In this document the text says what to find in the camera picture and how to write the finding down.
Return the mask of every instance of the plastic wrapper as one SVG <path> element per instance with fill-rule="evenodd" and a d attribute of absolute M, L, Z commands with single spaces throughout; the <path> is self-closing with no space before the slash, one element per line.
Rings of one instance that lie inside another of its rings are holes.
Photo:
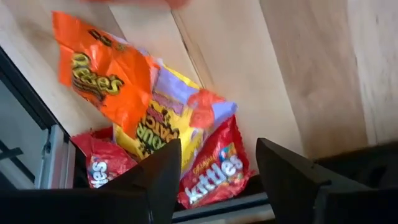
<path fill-rule="evenodd" d="M 88 183 L 99 188 L 137 165 L 126 151 L 115 143 L 112 127 L 71 138 L 86 156 Z"/>
<path fill-rule="evenodd" d="M 117 144 L 145 159 L 179 138 L 182 144 L 182 176 L 193 164 L 203 142 L 213 130 L 236 111 L 236 104 L 201 89 L 187 77 L 161 66 L 146 115 L 140 120 L 136 136 L 130 138 L 115 126 Z"/>
<path fill-rule="evenodd" d="M 235 116 L 225 121 L 207 140 L 180 181 L 178 201 L 195 208 L 234 197 L 252 175 Z"/>
<path fill-rule="evenodd" d="M 150 102 L 156 64 L 125 40 L 63 12 L 53 12 L 53 28 L 60 44 L 59 82 L 124 132 L 134 132 Z"/>

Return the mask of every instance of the reese's candy bag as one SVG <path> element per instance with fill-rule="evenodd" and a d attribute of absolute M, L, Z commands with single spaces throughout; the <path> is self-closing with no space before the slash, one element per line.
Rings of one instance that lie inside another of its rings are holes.
<path fill-rule="evenodd" d="M 151 98 L 155 64 L 137 49 L 63 12 L 53 12 L 60 44 L 59 81 L 134 133 Z"/>
<path fill-rule="evenodd" d="M 140 161 L 170 140 L 179 138 L 183 176 L 207 136 L 235 111 L 235 103 L 201 89 L 187 77 L 161 66 L 152 100 L 146 115 L 138 123 L 136 137 L 130 138 L 115 126 L 115 140 Z"/>
<path fill-rule="evenodd" d="M 112 129 L 107 128 L 71 138 L 86 156 L 91 188 L 101 187 L 137 165 L 124 149 L 110 141 L 112 134 Z"/>
<path fill-rule="evenodd" d="M 226 200 L 245 188 L 251 174 L 234 115 L 206 140 L 180 181 L 178 201 L 195 208 Z"/>

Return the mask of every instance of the wooden surface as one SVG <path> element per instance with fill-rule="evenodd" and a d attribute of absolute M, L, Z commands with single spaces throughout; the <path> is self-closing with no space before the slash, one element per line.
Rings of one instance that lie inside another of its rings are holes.
<path fill-rule="evenodd" d="M 197 0 L 173 14 L 203 86 L 237 102 L 238 124 L 253 168 L 259 136 L 302 153 L 259 2 Z"/>
<path fill-rule="evenodd" d="M 308 157 L 367 144 L 345 0 L 261 0 Z"/>
<path fill-rule="evenodd" d="M 238 103 L 256 167 L 266 137 L 308 157 L 398 136 L 395 0 L 192 0 L 183 9 L 0 0 L 0 45 L 69 134 L 109 125 L 57 81 L 51 10 L 78 16 Z"/>
<path fill-rule="evenodd" d="M 398 137 L 398 2 L 349 0 L 370 144 Z"/>

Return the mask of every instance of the red candy bag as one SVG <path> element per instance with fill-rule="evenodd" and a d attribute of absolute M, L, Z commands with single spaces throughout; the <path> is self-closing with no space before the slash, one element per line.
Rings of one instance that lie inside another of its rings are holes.
<path fill-rule="evenodd" d="M 123 148 L 112 143 L 113 128 L 72 137 L 86 155 L 87 177 L 91 188 L 98 188 L 137 165 Z"/>
<path fill-rule="evenodd" d="M 195 208 L 226 200 L 245 188 L 251 174 L 234 115 L 206 140 L 180 181 L 178 201 L 185 208 Z"/>

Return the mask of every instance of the reese's logo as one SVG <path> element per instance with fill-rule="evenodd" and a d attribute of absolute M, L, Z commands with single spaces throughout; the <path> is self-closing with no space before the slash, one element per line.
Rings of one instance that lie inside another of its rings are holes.
<path fill-rule="evenodd" d="M 84 53 L 74 53 L 72 58 L 73 86 L 81 91 L 95 95 L 99 102 L 106 95 L 118 95 L 124 85 L 116 75 L 99 76 L 90 69 L 91 60 Z"/>

